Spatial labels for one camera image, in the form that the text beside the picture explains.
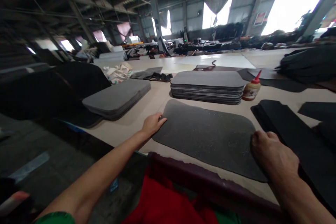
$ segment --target window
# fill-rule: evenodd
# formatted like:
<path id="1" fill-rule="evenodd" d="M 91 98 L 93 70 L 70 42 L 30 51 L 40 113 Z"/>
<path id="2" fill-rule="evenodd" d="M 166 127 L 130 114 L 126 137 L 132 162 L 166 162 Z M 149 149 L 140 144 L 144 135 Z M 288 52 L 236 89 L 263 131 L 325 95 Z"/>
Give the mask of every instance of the window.
<path id="1" fill-rule="evenodd" d="M 313 11 L 319 0 L 275 0 L 268 16 L 262 35 L 268 35 L 275 30 L 292 32 L 299 27 L 302 15 Z"/>
<path id="2" fill-rule="evenodd" d="M 133 36 L 132 32 L 128 34 L 128 32 L 131 29 L 131 26 L 128 22 L 117 24 L 117 28 L 118 28 L 118 31 L 121 33 L 120 37 L 121 37 L 122 41 L 125 41 L 125 39 L 126 39 L 125 36 L 127 36 L 127 35 L 128 36 Z"/>
<path id="3" fill-rule="evenodd" d="M 36 53 L 33 51 L 33 49 L 31 49 L 30 47 L 27 47 L 27 49 L 28 49 L 29 51 L 31 51 L 32 54 L 36 54 Z"/>
<path id="4" fill-rule="evenodd" d="M 103 31 L 101 30 L 94 31 L 93 35 L 96 38 L 97 42 L 106 42 L 106 38 L 105 38 Z"/>
<path id="5" fill-rule="evenodd" d="M 74 50 L 74 47 L 70 44 L 69 40 L 63 40 L 61 43 L 67 51 Z"/>
<path id="6" fill-rule="evenodd" d="M 228 0 L 224 7 L 217 14 L 217 25 L 226 25 L 229 20 L 230 8 L 231 8 L 232 0 Z M 216 18 L 216 14 L 213 13 L 210 8 L 204 3 L 203 7 L 203 24 L 202 29 L 208 29 L 210 27 L 214 27 L 214 21 Z"/>
<path id="7" fill-rule="evenodd" d="M 166 36 L 166 35 L 171 35 L 172 34 L 172 25 L 170 23 L 170 12 L 168 10 L 168 14 L 167 14 L 167 28 L 164 28 L 161 26 L 161 33 L 162 33 L 162 36 Z M 153 22 L 153 28 L 154 28 L 154 34 L 155 36 L 157 36 L 156 34 L 156 28 L 155 28 L 155 21 L 154 21 L 154 18 L 152 18 L 152 22 Z"/>

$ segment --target red cloth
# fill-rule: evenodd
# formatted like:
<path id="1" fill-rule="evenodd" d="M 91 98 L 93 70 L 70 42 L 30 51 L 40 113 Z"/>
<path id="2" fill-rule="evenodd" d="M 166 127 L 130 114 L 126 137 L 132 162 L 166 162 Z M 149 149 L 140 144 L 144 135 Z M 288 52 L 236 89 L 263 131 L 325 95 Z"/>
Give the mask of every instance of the red cloth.
<path id="1" fill-rule="evenodd" d="M 218 224 L 215 212 L 197 197 L 190 202 L 167 178 L 147 168 L 137 208 L 123 224 Z"/>

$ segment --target forearm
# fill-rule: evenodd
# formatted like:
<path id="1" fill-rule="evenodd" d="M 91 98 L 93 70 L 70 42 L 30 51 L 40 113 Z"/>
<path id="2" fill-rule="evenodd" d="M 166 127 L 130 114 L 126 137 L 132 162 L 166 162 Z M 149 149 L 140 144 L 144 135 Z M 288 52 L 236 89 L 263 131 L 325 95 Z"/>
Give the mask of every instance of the forearm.
<path id="1" fill-rule="evenodd" d="M 54 211 L 65 211 L 72 214 L 76 220 L 80 219 L 79 222 L 84 223 L 98 199 L 122 171 L 133 152 L 148 137 L 143 132 L 137 132 L 107 153 L 58 196 L 40 216 Z"/>
<path id="2" fill-rule="evenodd" d="M 295 223 L 336 223 L 335 218 L 298 175 L 273 177 L 272 182 Z"/>

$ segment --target table surface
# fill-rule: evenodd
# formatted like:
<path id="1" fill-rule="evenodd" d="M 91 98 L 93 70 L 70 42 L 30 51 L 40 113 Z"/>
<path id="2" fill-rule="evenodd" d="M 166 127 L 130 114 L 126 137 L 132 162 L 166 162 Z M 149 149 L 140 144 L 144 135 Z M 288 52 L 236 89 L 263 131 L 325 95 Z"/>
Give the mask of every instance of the table surface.
<path id="1" fill-rule="evenodd" d="M 284 54 L 295 50 L 297 49 L 280 49 L 270 51 L 256 50 L 240 52 L 239 55 L 245 56 L 256 68 L 274 68 L 279 65 L 279 62 L 283 58 Z M 216 54 L 218 57 L 227 57 L 228 55 L 230 54 Z M 200 58 L 200 56 L 192 57 L 195 57 L 195 61 L 199 61 L 199 59 L 196 57 Z M 193 70 L 196 67 L 196 64 L 179 64 L 180 60 L 181 58 L 161 58 L 142 61 L 128 61 L 128 63 L 133 67 L 133 70 L 145 70 L 152 67 L 163 67 L 162 72 L 165 73 L 176 73 L 180 71 Z M 101 62 L 97 65 L 100 67 L 113 67 L 118 64 L 119 62 Z M 174 99 L 169 95 L 169 92 L 170 83 L 151 82 L 151 90 L 141 100 L 139 100 L 139 102 L 136 103 L 121 119 L 118 121 L 104 120 L 94 128 L 83 128 L 83 130 L 114 147 L 118 146 L 127 138 L 131 137 L 136 131 L 142 128 L 143 121 L 147 116 L 154 114 L 157 111 L 164 111 L 167 101 Z M 301 118 L 309 127 L 312 127 L 317 125 L 319 121 L 298 114 L 297 111 L 301 105 L 304 102 L 310 101 L 334 102 L 336 100 L 336 94 L 326 89 L 306 89 L 301 93 L 292 93 L 276 89 L 274 87 L 263 86 L 254 101 L 247 102 L 242 100 L 241 104 L 239 105 L 224 105 L 184 99 L 177 100 L 192 106 L 245 116 L 252 121 L 257 130 L 260 130 L 261 126 L 252 114 L 250 108 L 251 106 L 257 105 L 263 99 L 279 100 L 282 104 L 288 105 L 299 118 Z M 173 159 L 183 161 L 184 163 L 196 164 L 200 167 L 217 173 L 222 179 L 231 180 L 241 185 L 242 187 L 245 187 L 255 195 L 264 198 L 265 200 L 279 204 L 267 183 L 260 183 L 258 181 L 245 178 L 241 175 L 220 169 L 218 167 L 208 165 L 195 158 L 159 144 L 152 139 L 150 139 L 139 150 L 139 152 L 143 154 L 156 152 L 163 157 L 171 157 Z"/>

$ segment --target red bottle cap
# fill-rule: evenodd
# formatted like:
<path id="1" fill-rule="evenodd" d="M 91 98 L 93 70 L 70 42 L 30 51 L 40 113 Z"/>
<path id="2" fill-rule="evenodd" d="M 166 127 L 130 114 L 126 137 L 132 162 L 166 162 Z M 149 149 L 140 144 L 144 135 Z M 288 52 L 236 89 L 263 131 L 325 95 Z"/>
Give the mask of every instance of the red bottle cap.
<path id="1" fill-rule="evenodd" d="M 259 83 L 260 83 L 259 76 L 260 76 L 260 74 L 261 74 L 261 71 L 262 71 L 262 70 L 260 70 L 260 72 L 258 73 L 257 77 L 254 78 L 254 79 L 251 81 L 251 83 L 253 83 L 253 84 L 259 84 Z"/>

